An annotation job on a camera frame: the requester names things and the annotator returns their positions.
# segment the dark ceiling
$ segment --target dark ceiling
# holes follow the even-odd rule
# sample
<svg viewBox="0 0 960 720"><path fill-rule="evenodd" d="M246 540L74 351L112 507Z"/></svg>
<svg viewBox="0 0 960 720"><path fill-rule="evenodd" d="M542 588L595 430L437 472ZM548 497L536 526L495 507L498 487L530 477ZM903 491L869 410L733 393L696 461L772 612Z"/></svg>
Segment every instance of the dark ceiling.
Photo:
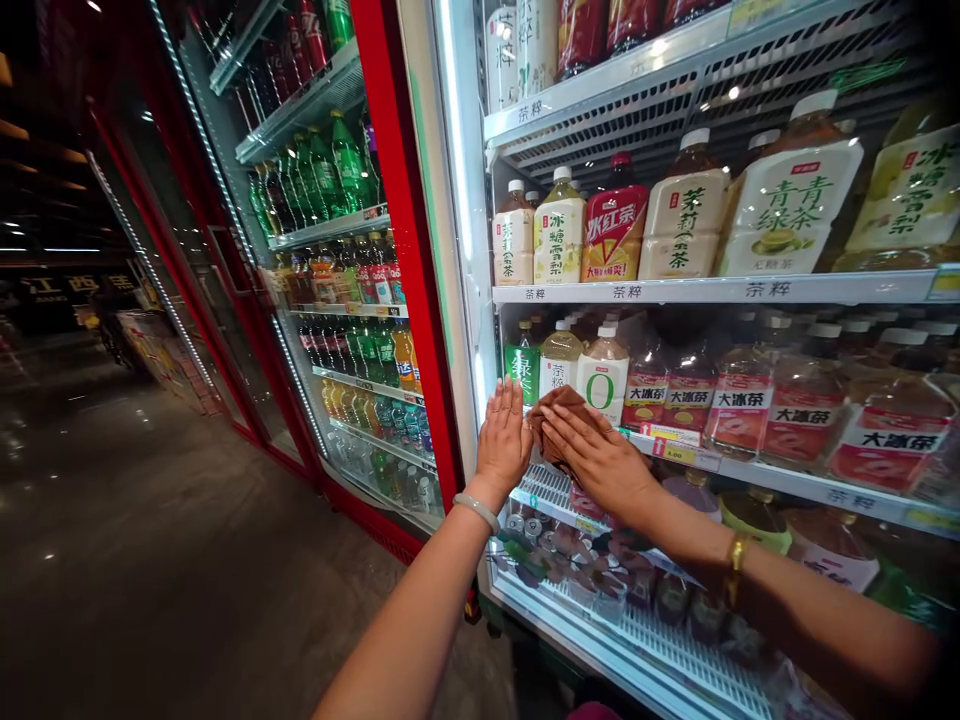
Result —
<svg viewBox="0 0 960 720"><path fill-rule="evenodd" d="M130 246L44 77L32 0L7 0L0 29L0 265L90 263ZM54 253L44 248L95 249Z"/></svg>

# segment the white bottle cap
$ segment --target white bottle cap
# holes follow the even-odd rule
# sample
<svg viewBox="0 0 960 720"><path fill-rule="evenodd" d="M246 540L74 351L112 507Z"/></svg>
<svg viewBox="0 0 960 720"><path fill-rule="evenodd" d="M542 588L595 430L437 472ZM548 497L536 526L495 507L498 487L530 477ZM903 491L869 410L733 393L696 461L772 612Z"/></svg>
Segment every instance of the white bottle cap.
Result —
<svg viewBox="0 0 960 720"><path fill-rule="evenodd" d="M840 321L840 327L843 328L844 332L852 332L852 333L870 332L870 321L869 320L851 320L850 318L847 318L846 320Z"/></svg>
<svg viewBox="0 0 960 720"><path fill-rule="evenodd" d="M809 115L812 112L820 110L833 110L837 102L836 90L824 90L823 92L807 95L793 106L793 112L790 113L790 119L798 118L801 115Z"/></svg>
<svg viewBox="0 0 960 720"><path fill-rule="evenodd" d="M957 332L957 325L955 323L936 323L930 320L921 320L913 324L913 329L923 330L930 335L953 336Z"/></svg>
<svg viewBox="0 0 960 720"><path fill-rule="evenodd" d="M755 147L769 145L778 137L780 137L779 130L764 130L762 133L757 133L750 138L750 142L747 143L747 150L753 150Z"/></svg>
<svg viewBox="0 0 960 720"><path fill-rule="evenodd" d="M807 335L835 338L840 337L840 331L842 329L842 327L834 325L833 323L814 323L807 329Z"/></svg>
<svg viewBox="0 0 960 720"><path fill-rule="evenodd" d="M927 341L927 334L923 330L908 330L907 328L887 328L880 336L880 342L889 342L895 345L923 345Z"/></svg>
<svg viewBox="0 0 960 720"><path fill-rule="evenodd" d="M708 142L710 142L710 128L691 130L682 138L680 138L680 149L683 150L691 145L703 145L704 143Z"/></svg>

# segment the woman's left hand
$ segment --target woman's left hand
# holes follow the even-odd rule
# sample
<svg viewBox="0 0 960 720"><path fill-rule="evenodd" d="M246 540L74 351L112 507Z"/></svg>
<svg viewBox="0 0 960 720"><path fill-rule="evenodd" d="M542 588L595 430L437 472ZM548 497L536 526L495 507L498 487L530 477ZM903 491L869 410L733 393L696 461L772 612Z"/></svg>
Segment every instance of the woman's left hand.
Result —
<svg viewBox="0 0 960 720"><path fill-rule="evenodd" d="M499 510L526 472L532 448L533 430L523 417L523 388L508 375L497 381L497 391L487 402L471 494L479 483L486 490L483 494L490 496L488 507Z"/></svg>

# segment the bracelet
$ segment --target bracelet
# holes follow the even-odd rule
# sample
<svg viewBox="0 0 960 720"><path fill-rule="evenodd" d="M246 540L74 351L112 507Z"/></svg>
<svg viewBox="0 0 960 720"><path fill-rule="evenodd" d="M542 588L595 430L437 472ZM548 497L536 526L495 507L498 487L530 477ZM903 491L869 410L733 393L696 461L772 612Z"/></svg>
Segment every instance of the bracelet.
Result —
<svg viewBox="0 0 960 720"><path fill-rule="evenodd" d="M723 590L727 609L731 612L736 612L737 609L737 591L740 589L740 577L743 574L743 561L747 554L749 539L750 537L743 533L736 533L727 551L727 556L730 558L730 572L723 581Z"/></svg>
<svg viewBox="0 0 960 720"><path fill-rule="evenodd" d="M474 497L467 495L466 493L457 493L453 497L454 505L465 505L466 507L473 510L477 515L482 517L490 525L490 529L493 530L491 535L500 534L500 521L497 520L497 516L494 515L488 507L483 503L477 500Z"/></svg>

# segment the refrigerator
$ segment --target refrigerator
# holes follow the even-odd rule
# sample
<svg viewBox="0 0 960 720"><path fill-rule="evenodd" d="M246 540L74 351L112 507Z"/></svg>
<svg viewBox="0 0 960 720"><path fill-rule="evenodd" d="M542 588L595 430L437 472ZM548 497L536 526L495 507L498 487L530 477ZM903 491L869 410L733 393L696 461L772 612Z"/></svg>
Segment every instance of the refrigerator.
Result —
<svg viewBox="0 0 960 720"><path fill-rule="evenodd" d="M528 408L567 383L673 494L945 634L957 213L915 163L958 126L911 4L397 5L464 475L498 377ZM875 407L904 377L933 440ZM499 519L481 607L566 666L662 717L843 717L536 453Z"/></svg>
<svg viewBox="0 0 960 720"><path fill-rule="evenodd" d="M462 478L390 16L144 0L39 3L38 22L235 427L411 562Z"/></svg>

